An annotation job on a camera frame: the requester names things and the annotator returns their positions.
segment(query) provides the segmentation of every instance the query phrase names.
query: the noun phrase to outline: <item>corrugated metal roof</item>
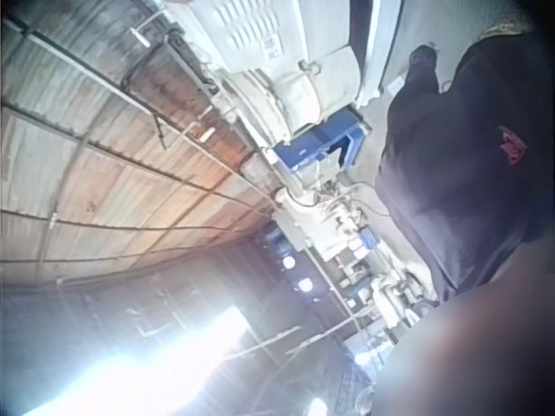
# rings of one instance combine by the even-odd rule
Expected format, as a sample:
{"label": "corrugated metal roof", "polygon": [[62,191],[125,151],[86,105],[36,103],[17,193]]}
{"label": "corrugated metal roof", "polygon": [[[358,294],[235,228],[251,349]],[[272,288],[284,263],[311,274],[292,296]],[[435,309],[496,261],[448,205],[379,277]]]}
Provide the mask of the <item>corrugated metal roof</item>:
{"label": "corrugated metal roof", "polygon": [[[210,105],[167,45],[157,46],[163,33],[155,25],[142,32],[151,49],[129,32],[146,18],[136,3],[30,1],[7,12],[180,129]],[[269,207],[259,192],[170,128],[161,127],[165,150],[152,116],[32,39],[6,26],[2,34],[7,282],[139,268],[190,253],[187,247],[230,241],[267,221],[257,212]],[[239,171],[249,156],[240,138],[214,110],[198,123],[190,134],[199,138],[213,127],[203,146]],[[251,181],[264,182],[264,174],[253,179],[252,166],[250,172]]]}

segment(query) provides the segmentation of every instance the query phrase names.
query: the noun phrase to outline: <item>metal frame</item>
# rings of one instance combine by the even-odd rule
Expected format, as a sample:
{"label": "metal frame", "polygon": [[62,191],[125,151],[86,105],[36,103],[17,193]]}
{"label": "metal frame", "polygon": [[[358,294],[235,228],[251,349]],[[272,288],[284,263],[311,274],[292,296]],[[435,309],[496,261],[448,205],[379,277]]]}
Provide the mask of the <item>metal frame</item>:
{"label": "metal frame", "polygon": [[[201,191],[205,192],[205,194],[203,196],[201,196],[200,198],[198,198],[197,201],[190,208],[185,210],[172,223],[172,225],[169,228],[165,229],[164,232],[162,233],[162,235],[159,238],[157,238],[154,241],[154,243],[151,244],[151,246],[147,250],[145,250],[143,253],[138,255],[138,258],[137,258],[136,262],[140,261],[147,254],[150,254],[151,252],[153,252],[153,248],[155,246],[157,246],[160,243],[160,241],[163,238],[165,238],[171,231],[176,229],[178,224],[191,211],[193,211],[195,208],[197,208],[199,206],[199,204],[201,204],[204,200],[206,200],[210,195],[217,195],[217,196],[220,196],[221,198],[229,200],[233,203],[237,203],[239,205],[242,205],[242,206],[246,207],[249,211],[245,215],[250,215],[251,211],[255,211],[256,213],[266,215],[266,216],[268,215],[265,212],[260,212],[259,210],[255,210],[253,207],[244,203],[243,201],[240,201],[240,200],[235,199],[235,198],[227,197],[226,195],[220,194],[219,192],[216,191],[231,176],[235,176],[236,178],[239,178],[242,182],[246,183],[249,187],[253,188],[263,198],[269,200],[274,205],[274,202],[273,202],[273,200],[271,199],[270,196],[266,195],[260,188],[258,188],[257,185],[252,183],[249,179],[245,178],[239,172],[236,172],[233,168],[231,168],[229,165],[227,165],[218,156],[212,154],[208,149],[206,149],[201,144],[196,143],[193,140],[193,138],[191,138],[190,136],[187,135],[186,129],[185,130],[181,129],[177,124],[175,124],[173,121],[171,121],[170,119],[165,117],[163,114],[160,114],[159,112],[157,112],[154,108],[150,107],[146,102],[138,100],[136,97],[132,96],[128,91],[126,91],[123,87],[116,85],[114,82],[109,80],[105,75],[99,73],[94,68],[90,67],[86,62],[83,62],[82,60],[80,60],[76,56],[72,55],[66,49],[57,45],[55,42],[51,41],[46,36],[41,35],[37,31],[35,31],[34,28],[31,28],[31,27],[27,26],[25,23],[19,21],[18,19],[15,19],[15,18],[5,18],[4,17],[3,18],[3,23],[7,27],[10,27],[11,29],[20,33],[23,36],[24,39],[28,39],[29,41],[33,42],[34,44],[36,44],[36,45],[40,46],[41,48],[47,50],[51,54],[55,55],[56,57],[60,58],[61,60],[65,61],[66,63],[71,65],[73,68],[76,68],[77,70],[82,72],[84,75],[86,75],[91,80],[93,80],[95,82],[98,82],[104,88],[108,89],[112,94],[117,95],[118,97],[122,98],[123,100],[125,100],[129,104],[133,105],[134,107],[137,107],[143,113],[152,116],[153,119],[157,122],[157,124],[166,125],[173,132],[178,134],[178,137],[180,137],[184,141],[186,141],[189,146],[191,146],[194,149],[196,149],[197,151],[201,152],[208,159],[210,159],[211,161],[215,162],[217,165],[219,165],[220,167],[222,167],[223,169],[228,171],[228,174],[226,174],[212,189],[207,189],[207,188],[204,188],[202,186],[192,184],[191,182],[189,182],[187,180],[179,179],[179,178],[173,176],[170,173],[158,171],[156,169],[151,168],[150,166],[145,166],[145,165],[141,164],[140,162],[137,162],[137,161],[132,160],[130,158],[123,157],[122,155],[120,155],[118,153],[114,153],[114,152],[111,152],[108,149],[102,148],[102,146],[100,146],[98,144],[94,144],[94,145],[90,144],[88,142],[89,138],[90,138],[90,134],[94,130],[95,124],[97,124],[98,120],[102,117],[102,115],[103,115],[104,111],[106,110],[108,104],[114,98],[113,95],[111,95],[105,101],[101,110],[99,111],[99,113],[95,116],[95,118],[91,122],[91,124],[88,128],[88,133],[83,135],[82,137],[78,137],[73,132],[64,130],[63,128],[61,128],[61,127],[59,127],[59,126],[57,126],[57,125],[55,125],[51,122],[48,122],[44,119],[41,119],[40,117],[37,117],[37,116],[35,116],[34,114],[32,114],[30,112],[22,110],[21,108],[18,108],[17,106],[14,106],[13,104],[3,102],[2,103],[3,109],[6,109],[10,114],[14,115],[18,119],[24,120],[24,121],[26,121],[26,122],[34,125],[34,126],[37,126],[37,127],[41,128],[45,131],[48,131],[50,133],[54,133],[57,136],[64,138],[65,140],[71,140],[71,141],[73,141],[74,143],[76,143],[78,145],[78,147],[75,149],[75,152],[74,152],[71,160],[69,161],[68,165],[66,166],[66,168],[64,170],[60,185],[57,189],[57,192],[56,192],[56,195],[55,195],[55,198],[54,198],[54,202],[53,202],[53,204],[51,205],[51,207],[49,209],[49,219],[48,219],[49,223],[48,223],[48,226],[45,229],[44,233],[42,234],[42,239],[41,239],[41,243],[40,243],[40,246],[39,246],[40,247],[39,248],[39,256],[38,256],[38,260],[36,262],[36,277],[41,275],[42,265],[45,262],[45,257],[46,257],[46,254],[48,253],[48,250],[49,250],[50,240],[51,240],[51,236],[52,236],[51,230],[53,229],[54,224],[55,224],[56,219],[57,219],[57,216],[58,216],[58,207],[59,207],[61,198],[63,196],[63,193],[64,193],[65,189],[66,189],[67,183],[69,182],[69,178],[71,176],[71,173],[73,172],[78,159],[81,157],[81,155],[83,154],[83,152],[86,148],[93,149],[97,152],[101,151],[102,153],[108,155],[109,157],[116,158],[119,161],[124,161],[124,162],[128,163],[129,165],[139,167],[139,168],[141,168],[143,170],[147,170],[151,173],[156,173],[160,176],[163,176],[165,178],[168,178],[168,179],[171,179],[171,180],[174,180],[174,181],[179,181],[183,185],[188,185],[188,186],[191,186],[192,188],[195,188],[195,189],[198,189],[198,190],[201,190]],[[221,237],[221,234],[217,235],[215,238],[211,239],[207,245],[210,245],[212,242],[217,241],[217,239],[220,238],[220,237]],[[122,258],[122,257],[109,257],[108,259],[114,259],[114,258]]]}
{"label": "metal frame", "polygon": [[[167,289],[166,289],[166,287],[164,286],[164,283],[163,283],[162,281],[158,281],[158,284],[161,284],[161,286],[162,286],[161,292],[164,294],[164,297],[166,298],[165,300],[168,301],[168,300],[171,299],[173,306],[177,305],[177,302],[174,301],[174,299],[173,299],[171,296],[169,296],[169,294],[167,293]],[[132,300],[133,304],[134,304],[134,305],[137,305],[138,302],[137,302],[137,300],[136,300],[136,296],[134,295],[134,292],[131,291],[131,290],[129,289],[129,287],[127,287],[127,292],[130,294],[130,297],[133,299],[133,300]],[[176,311],[173,310],[173,308],[171,308],[170,305],[168,305],[167,303],[166,303],[166,305],[167,305],[168,308],[170,308],[170,309],[172,310],[172,312],[173,312],[173,313],[172,313],[173,319],[177,322],[178,326],[180,326],[180,327],[186,332],[186,329],[182,327],[182,321],[181,321],[181,319],[180,319],[181,316],[182,316],[182,314],[177,314]],[[147,315],[143,313],[143,314],[142,314],[142,318],[143,318],[143,321],[147,324],[147,326],[148,326],[149,328],[151,328],[151,327],[152,327],[152,323],[151,323],[151,320],[148,319]],[[159,344],[161,347],[165,347],[165,346],[167,345],[163,340],[160,339],[160,337],[159,337],[159,335],[158,335],[158,332],[156,332],[156,333],[153,334],[153,338],[158,342],[158,344]],[[202,397],[203,399],[206,399],[207,403],[203,403],[203,405],[204,405],[204,407],[205,407],[206,409],[209,409],[209,411],[211,412],[211,414],[218,414],[218,415],[221,414],[221,415],[223,415],[223,416],[229,416],[229,413],[225,412],[224,409],[222,409],[222,408],[220,407],[219,403],[218,403],[210,394],[208,394],[207,392],[205,392],[204,389],[201,389],[201,390],[199,391],[199,396]]]}
{"label": "metal frame", "polygon": [[[235,221],[235,223],[240,223],[241,221],[243,221],[245,218],[247,218],[250,215],[250,212],[246,212],[245,214],[243,214],[242,216],[240,216],[239,218],[237,218],[237,220]],[[214,236],[213,238],[211,238],[208,243],[212,244],[215,243],[216,241],[218,241],[220,238],[222,238],[223,235],[222,234],[218,234],[217,236]]]}

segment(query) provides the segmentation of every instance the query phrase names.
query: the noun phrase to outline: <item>industrial machinery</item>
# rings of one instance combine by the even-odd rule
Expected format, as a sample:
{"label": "industrial machinery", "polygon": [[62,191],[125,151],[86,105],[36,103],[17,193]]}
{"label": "industrial machinery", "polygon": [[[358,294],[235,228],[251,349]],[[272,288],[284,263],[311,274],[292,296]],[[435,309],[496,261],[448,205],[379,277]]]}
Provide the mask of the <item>industrial machinery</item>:
{"label": "industrial machinery", "polygon": [[[389,328],[416,322],[421,285],[392,253],[383,255],[387,247],[371,231],[356,188],[340,180],[371,133],[353,108],[380,94],[401,0],[368,2],[362,56],[350,39],[349,0],[157,3],[217,88],[212,104],[231,123],[241,120],[280,178],[273,219],[292,248],[315,250],[324,262],[351,253],[350,266],[369,269],[344,269],[345,297],[374,303]],[[290,252],[280,256],[294,267]],[[371,257],[381,257],[381,266]]]}

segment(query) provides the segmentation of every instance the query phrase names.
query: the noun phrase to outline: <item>metal rail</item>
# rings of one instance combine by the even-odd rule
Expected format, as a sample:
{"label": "metal rail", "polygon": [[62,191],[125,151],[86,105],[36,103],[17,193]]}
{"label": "metal rail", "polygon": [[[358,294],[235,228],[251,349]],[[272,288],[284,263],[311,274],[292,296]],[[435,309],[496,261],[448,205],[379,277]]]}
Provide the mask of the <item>metal rail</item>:
{"label": "metal rail", "polygon": [[310,251],[310,249],[304,249],[304,252],[306,253],[306,255],[309,257],[309,259],[314,263],[314,265],[316,266],[316,268],[318,269],[318,271],[320,272],[320,275],[323,277],[323,280],[326,281],[326,283],[330,286],[331,291],[334,293],[334,295],[336,296],[337,300],[341,303],[341,305],[343,306],[343,308],[345,309],[345,311],[347,312],[347,314],[349,314],[349,318],[352,319],[353,323],[356,326],[356,331],[360,334],[360,336],[362,337],[362,339],[364,340],[364,343],[366,344],[367,348],[368,348],[368,341],[369,341],[369,337],[368,334],[366,333],[366,331],[364,331],[361,328],[360,323],[357,320],[357,316],[355,314],[353,314],[353,311],[350,310],[349,305],[345,302],[345,300],[343,299],[343,297],[341,296],[341,293],[339,292],[339,289],[337,288],[337,286],[333,283],[333,281],[331,280],[330,275],[328,275],[328,273],[326,272],[326,270],[323,269],[322,265],[318,262],[318,260],[314,257],[314,254],[312,254],[312,252]]}

